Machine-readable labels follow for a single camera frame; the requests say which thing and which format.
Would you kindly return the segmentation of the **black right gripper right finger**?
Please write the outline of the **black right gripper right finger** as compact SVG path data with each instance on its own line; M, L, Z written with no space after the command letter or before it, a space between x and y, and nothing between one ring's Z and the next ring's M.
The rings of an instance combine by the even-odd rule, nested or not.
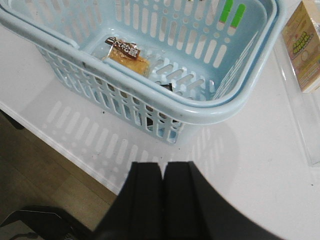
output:
M192 162L170 162L164 173L168 240L276 240L229 204Z

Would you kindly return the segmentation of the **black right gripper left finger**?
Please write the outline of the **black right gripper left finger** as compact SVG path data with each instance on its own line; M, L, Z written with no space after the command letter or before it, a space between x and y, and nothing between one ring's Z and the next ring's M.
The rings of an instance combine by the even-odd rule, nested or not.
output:
M162 173L155 162L133 162L115 201L93 232L95 240L163 238Z

